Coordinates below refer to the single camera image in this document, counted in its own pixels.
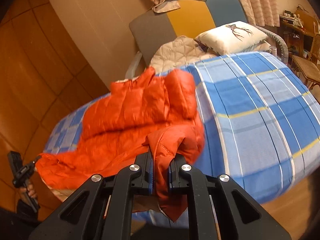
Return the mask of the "person left hand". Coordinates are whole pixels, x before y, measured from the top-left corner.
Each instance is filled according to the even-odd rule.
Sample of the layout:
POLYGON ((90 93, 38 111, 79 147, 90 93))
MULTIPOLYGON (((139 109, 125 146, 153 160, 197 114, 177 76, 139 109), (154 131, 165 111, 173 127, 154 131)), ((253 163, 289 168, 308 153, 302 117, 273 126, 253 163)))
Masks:
POLYGON ((34 185, 30 181, 29 181, 27 187, 20 187, 19 188, 19 193, 20 193, 20 197, 22 199, 26 199, 27 196, 29 196, 29 197, 31 197, 33 199, 37 198, 37 193, 36 193, 36 191, 34 189, 34 185))

